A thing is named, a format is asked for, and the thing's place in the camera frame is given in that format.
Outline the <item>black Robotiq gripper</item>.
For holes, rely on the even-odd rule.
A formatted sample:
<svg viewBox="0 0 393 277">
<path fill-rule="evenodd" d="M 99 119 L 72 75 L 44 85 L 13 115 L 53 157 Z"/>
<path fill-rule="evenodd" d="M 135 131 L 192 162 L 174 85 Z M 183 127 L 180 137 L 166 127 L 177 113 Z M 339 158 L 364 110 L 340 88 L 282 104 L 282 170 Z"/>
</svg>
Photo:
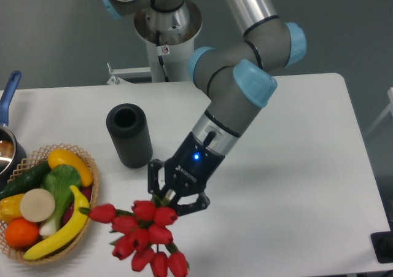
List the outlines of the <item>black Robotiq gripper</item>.
<svg viewBox="0 0 393 277">
<path fill-rule="evenodd" d="M 215 137 L 215 133 L 209 132 L 200 142 L 190 132 L 166 162 L 153 159 L 147 164 L 147 191 L 158 197 L 164 197 L 167 192 L 167 207 L 178 216 L 205 210 L 210 205 L 204 190 L 208 179 L 225 158 L 209 148 Z M 165 171 L 164 187 L 159 185 L 160 170 Z M 181 198 L 192 195 L 198 195 L 194 202 L 179 204 Z"/>
</svg>

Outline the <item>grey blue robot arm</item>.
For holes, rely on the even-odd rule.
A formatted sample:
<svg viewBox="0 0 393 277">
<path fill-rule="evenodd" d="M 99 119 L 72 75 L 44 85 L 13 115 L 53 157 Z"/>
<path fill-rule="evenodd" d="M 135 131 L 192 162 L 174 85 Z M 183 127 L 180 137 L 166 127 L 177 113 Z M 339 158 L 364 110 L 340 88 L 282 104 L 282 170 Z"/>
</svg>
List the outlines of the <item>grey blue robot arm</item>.
<svg viewBox="0 0 393 277">
<path fill-rule="evenodd" d="M 210 99 L 175 154 L 149 163 L 147 179 L 153 201 L 179 216 L 206 209 L 208 179 L 276 90 L 271 71 L 304 57 L 303 30 L 281 21 L 271 0 L 226 0 L 243 40 L 223 51 L 196 49 L 202 19 L 192 1 L 102 2 L 115 18 L 134 16 L 154 82 L 190 80 Z"/>
</svg>

